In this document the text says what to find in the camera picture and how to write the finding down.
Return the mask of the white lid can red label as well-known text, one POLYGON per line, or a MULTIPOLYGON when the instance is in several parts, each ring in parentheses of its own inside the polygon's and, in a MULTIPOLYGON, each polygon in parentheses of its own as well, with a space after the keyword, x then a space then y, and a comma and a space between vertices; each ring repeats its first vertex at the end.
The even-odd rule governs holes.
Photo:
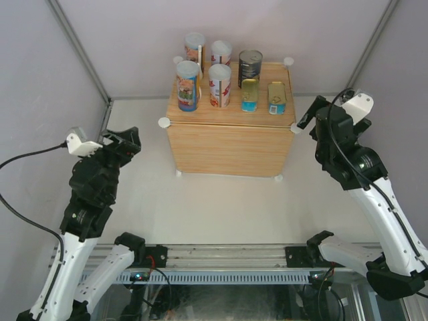
POLYGON ((231 63, 232 45, 228 41, 217 40, 211 44, 211 65, 231 63))

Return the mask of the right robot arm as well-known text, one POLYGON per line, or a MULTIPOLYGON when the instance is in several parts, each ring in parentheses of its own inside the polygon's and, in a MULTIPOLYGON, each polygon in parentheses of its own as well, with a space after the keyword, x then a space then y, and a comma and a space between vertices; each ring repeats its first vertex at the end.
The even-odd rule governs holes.
POLYGON ((317 96, 296 128, 311 120, 315 159, 364 211, 381 248, 371 251, 321 231, 306 242, 308 261, 321 267, 342 265, 364 276, 385 300, 420 294, 427 281, 427 248, 417 237, 393 192, 380 156, 358 139, 371 122, 373 100, 347 89, 337 95, 341 105, 317 96))

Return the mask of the wooden cube shelf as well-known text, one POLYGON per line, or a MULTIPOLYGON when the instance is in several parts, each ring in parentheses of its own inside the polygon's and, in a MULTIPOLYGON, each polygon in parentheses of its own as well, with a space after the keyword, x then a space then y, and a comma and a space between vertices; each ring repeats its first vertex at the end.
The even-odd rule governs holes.
POLYGON ((158 123, 167 131, 175 168, 182 173, 276 177, 283 171, 294 138, 290 71, 283 63, 262 64, 255 112, 241 109, 236 62, 231 63, 231 71, 230 103, 224 109, 211 105, 207 77, 201 80, 201 98, 193 112, 180 110, 177 87, 172 87, 166 116, 158 123), (268 111, 272 82, 285 85, 286 109, 280 115, 268 111))

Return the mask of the rectangular gold tin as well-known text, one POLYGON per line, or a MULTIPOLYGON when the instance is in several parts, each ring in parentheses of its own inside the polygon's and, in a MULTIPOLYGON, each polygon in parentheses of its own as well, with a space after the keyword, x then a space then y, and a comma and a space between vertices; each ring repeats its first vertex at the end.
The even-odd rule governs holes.
POLYGON ((284 114, 286 109, 286 87, 283 82, 271 82, 267 86, 268 112, 271 115, 284 114))
POLYGON ((244 112, 257 110, 259 80, 245 79, 241 83, 241 109, 244 112))

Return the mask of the dark round tin can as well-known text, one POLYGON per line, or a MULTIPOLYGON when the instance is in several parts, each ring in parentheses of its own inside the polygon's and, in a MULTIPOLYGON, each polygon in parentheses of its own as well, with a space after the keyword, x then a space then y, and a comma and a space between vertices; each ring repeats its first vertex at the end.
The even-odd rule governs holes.
POLYGON ((255 49, 246 49, 239 54, 238 86, 246 79, 260 78, 263 55, 255 49))

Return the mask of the white lid can colourful label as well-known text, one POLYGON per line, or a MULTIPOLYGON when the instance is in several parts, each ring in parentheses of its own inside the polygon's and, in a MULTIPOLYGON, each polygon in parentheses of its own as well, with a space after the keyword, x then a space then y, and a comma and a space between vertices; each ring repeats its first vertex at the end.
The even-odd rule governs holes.
POLYGON ((196 62, 185 60, 176 66, 177 101, 179 109, 193 112, 198 108, 200 98, 200 67, 196 62))

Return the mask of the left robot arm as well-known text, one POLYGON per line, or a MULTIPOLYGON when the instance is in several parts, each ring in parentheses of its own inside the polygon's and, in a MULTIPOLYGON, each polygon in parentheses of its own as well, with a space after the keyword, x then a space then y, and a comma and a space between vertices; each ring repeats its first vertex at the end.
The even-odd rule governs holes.
POLYGON ((60 224, 57 250, 43 290, 18 320, 89 320, 94 308, 119 274, 146 261, 145 240, 124 232, 108 257, 82 280, 87 260, 97 245, 116 202, 120 169, 141 150, 136 127, 105 130, 102 144, 73 128, 63 146, 79 161, 72 169, 70 202, 60 224))

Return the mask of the tall can with spoon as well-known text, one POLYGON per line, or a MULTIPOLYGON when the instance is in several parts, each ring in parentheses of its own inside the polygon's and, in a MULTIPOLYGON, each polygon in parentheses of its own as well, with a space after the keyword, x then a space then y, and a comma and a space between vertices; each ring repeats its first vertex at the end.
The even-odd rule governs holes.
POLYGON ((186 60, 199 65, 201 73, 205 70, 205 36, 201 33, 191 32, 185 36, 186 60))

